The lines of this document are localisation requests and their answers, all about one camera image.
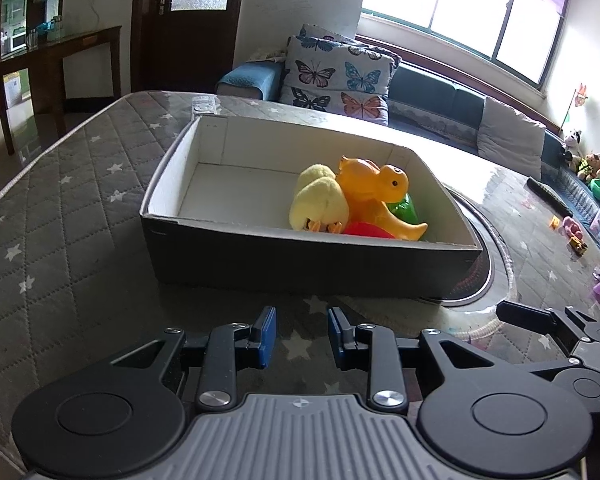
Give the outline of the green toy pepper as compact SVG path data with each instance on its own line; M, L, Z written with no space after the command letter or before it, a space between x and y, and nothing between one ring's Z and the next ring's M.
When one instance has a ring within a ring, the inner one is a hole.
M400 202L387 203L387 207L401 221L409 224L419 224L419 218L410 194L406 193Z

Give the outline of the red toy piece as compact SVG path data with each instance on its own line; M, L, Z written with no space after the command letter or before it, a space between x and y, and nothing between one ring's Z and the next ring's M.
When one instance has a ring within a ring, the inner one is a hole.
M364 221L352 221L342 230L343 234L353 236L385 238L386 240L394 240L394 236L388 231L375 226L373 223Z

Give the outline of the orange rubber duck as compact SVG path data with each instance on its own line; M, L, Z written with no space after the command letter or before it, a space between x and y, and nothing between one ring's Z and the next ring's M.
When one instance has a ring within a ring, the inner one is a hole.
M364 223L397 240L410 242L420 240L427 231L427 223L407 223L388 208L389 204L403 200L408 192L410 182L402 169L342 156L336 181L349 206L348 228Z

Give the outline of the yellow plush chick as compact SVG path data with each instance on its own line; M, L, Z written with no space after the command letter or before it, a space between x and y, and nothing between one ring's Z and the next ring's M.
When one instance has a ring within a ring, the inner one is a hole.
M346 196L331 177L320 177L302 188L289 211L289 223L295 231L340 234L348 221Z
M297 195L302 188L322 177L335 179L336 174L326 165L314 164L309 166L299 174L296 186L294 187L294 195Z

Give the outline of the pink toy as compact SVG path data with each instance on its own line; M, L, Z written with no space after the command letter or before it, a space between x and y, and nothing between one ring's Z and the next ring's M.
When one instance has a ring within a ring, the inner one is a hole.
M565 234L565 237L568 238L568 240L571 240L572 238L583 240L583 232L580 224L571 217L562 218L560 229Z

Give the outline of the grey star quilted mat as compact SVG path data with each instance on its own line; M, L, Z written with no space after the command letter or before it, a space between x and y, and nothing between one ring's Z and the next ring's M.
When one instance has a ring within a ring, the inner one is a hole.
M364 376L336 369L326 335L321 292L285 295L208 289L188 276L155 278L140 203L160 159L187 126L187 93L138 92L87 119L38 156L0 193L0 451L19 454L10 421L30 392L75 370L180 326L202 334L230 321L250 321L264 306L278 315L271 366L245 370L245 392L363 392ZM554 360L554 341L495 318L505 294L533 307L575 307L600 320L593 273L600 250L573 255L550 230L550 208L523 177L456 148L368 125L365 132L400 142L436 177L480 211L501 235L508 258L498 260L489 291L459 309L431 302L341 297L352 318L381 322L413 336L425 327L448 330L512 363Z

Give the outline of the pile of plush toys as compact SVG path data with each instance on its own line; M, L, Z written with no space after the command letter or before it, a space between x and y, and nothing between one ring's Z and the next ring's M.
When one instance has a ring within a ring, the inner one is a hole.
M580 141L582 132L571 130L564 140L564 157L567 166L573 171L578 179L590 185L594 179L600 180L600 153L589 152L580 154Z

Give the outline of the white cardboard box dark outside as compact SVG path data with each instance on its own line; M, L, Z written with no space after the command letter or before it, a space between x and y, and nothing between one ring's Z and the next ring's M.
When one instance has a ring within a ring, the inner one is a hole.
M441 298L481 240L405 133L348 120L338 129L202 115L151 178L140 218L156 277L216 288ZM405 171L420 240L299 232L292 192L310 165L343 157Z

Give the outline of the grey white cushion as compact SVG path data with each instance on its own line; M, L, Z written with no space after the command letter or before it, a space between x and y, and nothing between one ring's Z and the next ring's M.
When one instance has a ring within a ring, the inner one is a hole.
M545 125L487 96L477 132L478 155L539 180Z

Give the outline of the silver remote control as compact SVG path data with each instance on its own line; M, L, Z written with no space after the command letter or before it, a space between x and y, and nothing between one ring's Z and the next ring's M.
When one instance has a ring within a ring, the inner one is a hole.
M192 115L215 115L220 107L214 94L197 93L192 96Z

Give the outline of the blue sofa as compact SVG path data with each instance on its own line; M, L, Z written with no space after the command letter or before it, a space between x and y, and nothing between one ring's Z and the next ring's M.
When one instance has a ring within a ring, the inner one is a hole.
M401 64L389 89L389 126L479 156L477 132L486 97L430 70ZM540 180L588 226L600 202L569 169L564 151L564 142L545 128Z

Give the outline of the dark wooden side table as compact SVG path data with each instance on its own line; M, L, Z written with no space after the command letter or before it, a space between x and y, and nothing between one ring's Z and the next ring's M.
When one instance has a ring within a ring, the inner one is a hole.
M7 153L15 154L14 138L10 130L7 116L6 92L4 76L27 70L33 92L33 109L35 113L50 113L55 122L57 137L60 139L67 132L65 122L66 85L64 59L85 50L108 44L110 52L110 74L112 99L122 96L120 70L120 32L122 26L111 26L91 32L64 37L58 40L43 42L26 52L0 61L0 119Z

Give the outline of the butterfly print pillow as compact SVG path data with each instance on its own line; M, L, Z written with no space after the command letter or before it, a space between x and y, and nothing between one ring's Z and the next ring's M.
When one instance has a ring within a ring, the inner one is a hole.
M385 126L400 63L386 49L305 24L288 40L279 101Z

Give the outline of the dark wooden door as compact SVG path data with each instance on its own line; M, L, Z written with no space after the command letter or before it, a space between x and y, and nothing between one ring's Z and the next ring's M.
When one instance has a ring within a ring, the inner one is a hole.
M232 68L242 0L133 0L131 89L212 93Z

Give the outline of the window with green frame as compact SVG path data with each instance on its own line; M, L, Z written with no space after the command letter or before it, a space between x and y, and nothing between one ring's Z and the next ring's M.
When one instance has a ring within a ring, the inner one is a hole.
M534 88L550 70L569 0L363 0L364 12L454 44Z

